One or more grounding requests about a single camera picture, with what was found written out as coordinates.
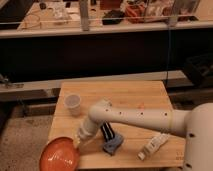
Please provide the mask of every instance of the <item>plastic bowl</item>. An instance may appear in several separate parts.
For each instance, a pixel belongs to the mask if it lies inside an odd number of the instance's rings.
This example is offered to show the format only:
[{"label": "plastic bowl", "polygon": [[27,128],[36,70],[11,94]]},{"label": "plastic bowl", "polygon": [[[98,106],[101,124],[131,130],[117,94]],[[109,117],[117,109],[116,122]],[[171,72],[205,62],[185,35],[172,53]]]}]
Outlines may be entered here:
[{"label": "plastic bowl", "polygon": [[79,161],[79,152],[73,140],[60,137],[51,141],[40,158],[40,171],[74,171]]}]

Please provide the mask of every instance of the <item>screw hole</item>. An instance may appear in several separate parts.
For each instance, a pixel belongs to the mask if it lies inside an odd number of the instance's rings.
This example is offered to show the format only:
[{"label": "screw hole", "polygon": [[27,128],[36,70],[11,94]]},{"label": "screw hole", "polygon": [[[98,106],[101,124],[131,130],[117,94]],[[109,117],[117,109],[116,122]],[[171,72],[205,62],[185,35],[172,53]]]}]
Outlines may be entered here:
[{"label": "screw hole", "polygon": [[192,169],[192,165],[190,165],[189,163],[186,163],[186,167]]},{"label": "screw hole", "polygon": [[195,134],[189,133],[189,137],[190,137],[190,138],[194,138],[194,137],[195,137]]}]

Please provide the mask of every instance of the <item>paper cup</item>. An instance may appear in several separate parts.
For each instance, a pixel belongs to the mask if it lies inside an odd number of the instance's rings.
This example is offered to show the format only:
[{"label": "paper cup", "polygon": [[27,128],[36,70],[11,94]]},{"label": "paper cup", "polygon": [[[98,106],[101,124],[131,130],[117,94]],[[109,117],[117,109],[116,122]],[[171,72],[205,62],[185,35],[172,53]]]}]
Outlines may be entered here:
[{"label": "paper cup", "polygon": [[69,109],[72,116],[78,116],[80,114],[81,98],[77,94],[70,94],[65,97],[64,105]]}]

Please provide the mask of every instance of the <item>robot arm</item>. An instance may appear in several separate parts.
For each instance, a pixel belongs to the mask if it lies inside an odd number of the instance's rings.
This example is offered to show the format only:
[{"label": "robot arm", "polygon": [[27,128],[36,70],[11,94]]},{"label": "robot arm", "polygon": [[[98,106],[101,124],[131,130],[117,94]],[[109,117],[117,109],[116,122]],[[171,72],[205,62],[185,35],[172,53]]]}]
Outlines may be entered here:
[{"label": "robot arm", "polygon": [[81,124],[77,137],[85,141],[96,135],[103,122],[116,122],[186,137],[184,171],[213,168],[213,104],[193,111],[163,109],[123,109],[101,100],[93,105]]}]

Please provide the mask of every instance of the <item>bottle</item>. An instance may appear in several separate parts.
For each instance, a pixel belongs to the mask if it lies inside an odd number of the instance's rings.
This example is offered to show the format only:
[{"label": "bottle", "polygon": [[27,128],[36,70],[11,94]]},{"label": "bottle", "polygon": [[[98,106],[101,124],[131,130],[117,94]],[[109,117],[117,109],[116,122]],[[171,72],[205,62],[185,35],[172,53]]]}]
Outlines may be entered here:
[{"label": "bottle", "polygon": [[169,134],[157,133],[138,153],[138,157],[144,160],[147,156],[154,154],[160,146],[165,144],[169,139]]}]

